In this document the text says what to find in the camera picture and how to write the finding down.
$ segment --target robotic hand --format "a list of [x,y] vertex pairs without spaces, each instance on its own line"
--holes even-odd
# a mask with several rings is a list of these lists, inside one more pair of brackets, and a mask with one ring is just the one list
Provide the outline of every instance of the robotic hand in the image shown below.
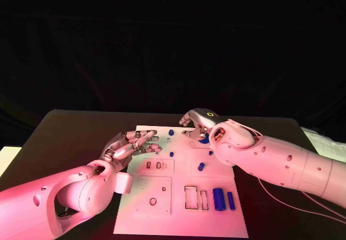
[[[0,240],[56,239],[128,194],[134,176],[120,172],[133,155],[160,152],[156,130],[118,133],[100,159],[0,192]],[[55,199],[66,207],[56,215]]]
[[215,157],[271,184],[312,193],[346,208],[346,164],[293,143],[264,136],[234,120],[222,122],[205,108],[190,110],[180,124],[193,121],[196,130],[183,131],[195,140],[209,138]]

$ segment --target black table surface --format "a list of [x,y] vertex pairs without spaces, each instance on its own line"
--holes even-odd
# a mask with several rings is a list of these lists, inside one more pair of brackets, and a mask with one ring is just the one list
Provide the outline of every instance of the black table surface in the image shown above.
[[[137,125],[179,127],[182,115],[51,111],[0,177],[0,191],[87,165],[98,159],[111,137],[118,132],[136,130]],[[228,118],[257,129],[264,135],[283,139],[316,152],[296,120],[277,117],[222,116],[224,120]],[[247,174],[239,167],[234,167],[234,173],[250,239],[346,239],[345,224],[287,207],[268,196],[252,175]],[[301,192],[270,183],[264,183],[264,186],[287,204],[304,210],[333,215],[312,202]],[[342,207],[316,196],[314,198],[346,215]],[[59,239],[183,240],[198,238],[114,234],[120,200],[121,195],[114,193],[104,212],[79,224]]]

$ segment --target blue cylinder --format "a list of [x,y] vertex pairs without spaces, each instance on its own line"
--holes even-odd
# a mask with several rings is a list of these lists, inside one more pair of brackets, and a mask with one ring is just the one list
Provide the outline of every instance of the blue cylinder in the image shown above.
[[222,188],[215,188],[212,190],[214,195],[214,206],[216,211],[225,211],[226,210],[226,203],[225,203],[225,196],[224,196],[224,190]]
[[205,163],[202,162],[202,163],[199,164],[199,166],[198,166],[198,170],[202,171],[203,168],[205,168]]
[[237,207],[235,207],[235,200],[234,200],[234,195],[231,192],[226,193],[226,196],[228,196],[228,203],[229,203],[229,208],[231,210],[235,210]]
[[209,134],[208,134],[208,133],[205,134],[205,139],[203,139],[203,140],[199,140],[199,142],[201,142],[202,144],[208,144],[208,143],[209,143]]

